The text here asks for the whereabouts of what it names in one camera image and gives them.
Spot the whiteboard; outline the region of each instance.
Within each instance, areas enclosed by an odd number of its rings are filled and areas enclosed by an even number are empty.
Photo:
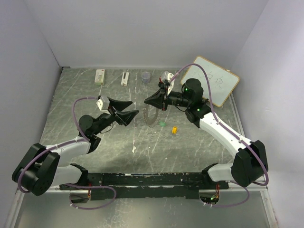
[[[221,107],[238,84],[239,77],[202,56],[197,56],[194,63],[201,65],[206,71],[211,88],[212,103]],[[204,89],[203,98],[209,99],[207,82],[202,70],[197,66],[190,66],[180,83],[184,84],[189,78],[196,78],[200,81]]]

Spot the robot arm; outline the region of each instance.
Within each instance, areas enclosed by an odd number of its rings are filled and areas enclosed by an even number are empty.
[[[203,101],[203,88],[199,80],[190,78],[182,86],[182,92],[172,91],[171,74],[169,72],[160,78],[160,89],[152,96],[145,99],[145,103],[165,111],[168,105],[186,107],[187,119],[198,128],[215,137],[233,156],[233,163],[213,164],[208,167],[208,175],[213,181],[236,181],[240,186],[246,187],[263,176],[264,172],[257,159],[249,149],[241,143],[244,141],[259,156],[268,170],[265,146],[260,141],[252,142],[241,136],[231,127],[225,124],[216,115],[218,121],[207,106],[207,100]],[[232,133],[240,137],[237,140],[230,132],[225,130],[220,124],[228,128]]]
[[[18,182],[25,167],[34,158],[43,154],[25,171],[21,179],[22,187],[39,196],[51,186],[66,183],[87,185],[88,171],[80,165],[70,164],[71,159],[96,150],[101,141],[97,134],[113,122],[127,126],[139,112],[138,110],[123,112],[123,109],[131,104],[132,101],[116,101],[106,96],[99,96],[97,106],[103,113],[97,118],[84,115],[79,119],[79,127],[90,141],[78,136],[74,140],[58,145],[43,146],[39,143],[32,145],[15,169],[12,175],[13,181]]]

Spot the clear plastic cup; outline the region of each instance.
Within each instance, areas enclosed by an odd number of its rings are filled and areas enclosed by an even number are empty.
[[[144,83],[149,83],[150,80],[151,80],[151,74],[150,74],[150,72],[147,72],[147,71],[142,72],[142,81]]]

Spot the yellow block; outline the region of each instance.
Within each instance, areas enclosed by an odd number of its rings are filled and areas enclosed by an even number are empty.
[[[172,128],[172,134],[176,134],[176,132],[177,132],[177,127],[173,127]]]

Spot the white enclosure wall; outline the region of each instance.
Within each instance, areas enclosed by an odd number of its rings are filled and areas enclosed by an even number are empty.
[[[304,218],[304,1],[270,0],[232,71],[246,135],[265,143],[269,190],[282,228]]]
[[[231,68],[267,0],[25,0],[59,64]]]
[[[11,175],[39,142],[60,73],[59,66],[22,0],[0,7],[0,227],[16,183]]]

